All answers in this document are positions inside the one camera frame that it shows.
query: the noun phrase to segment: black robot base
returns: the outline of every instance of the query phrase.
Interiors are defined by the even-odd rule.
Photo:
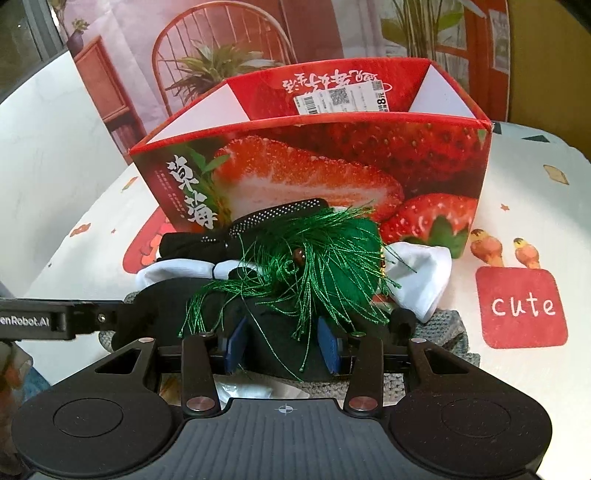
[[[216,335],[141,338],[26,402],[12,424],[29,480],[534,480],[551,423],[532,398],[421,338],[384,355],[360,339],[334,399],[233,399],[212,375]],[[382,406],[384,371],[405,397]],[[180,372],[182,407],[155,391]]]

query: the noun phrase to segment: red square print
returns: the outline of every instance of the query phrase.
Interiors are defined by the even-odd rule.
[[[547,270],[480,267],[482,335],[493,348],[564,345],[569,336],[556,280]]]

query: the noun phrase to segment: strawberry box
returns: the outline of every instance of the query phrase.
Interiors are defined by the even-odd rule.
[[[371,205],[386,243],[461,255],[492,124],[427,59],[345,59],[232,77],[131,155],[178,231],[311,197]]]

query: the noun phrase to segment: red strawberry print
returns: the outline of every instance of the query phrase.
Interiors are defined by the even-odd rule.
[[[375,208],[372,219],[391,217],[402,187],[375,167],[334,160],[254,135],[238,138],[216,156],[230,155],[213,173],[232,218],[282,203],[322,197],[331,206]]]
[[[404,202],[379,228],[387,244],[448,247],[453,258],[464,250],[478,201],[447,193],[429,193]]]
[[[486,170],[486,131],[482,129],[408,122],[337,122],[283,127],[265,134],[331,158],[379,168],[396,178],[407,196],[432,192],[433,184],[474,172],[480,180],[463,182],[469,189],[470,183],[482,183]]]
[[[247,110],[251,120],[289,116],[297,113],[292,95],[288,94],[283,87],[273,88],[264,82],[257,85],[250,96],[250,101]]]

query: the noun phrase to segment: metal screw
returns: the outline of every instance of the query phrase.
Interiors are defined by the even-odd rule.
[[[372,397],[353,397],[349,400],[349,407],[357,411],[372,411],[378,406],[378,401]]]
[[[187,408],[193,411],[208,411],[215,406],[215,400],[209,397],[193,397],[187,400]]]

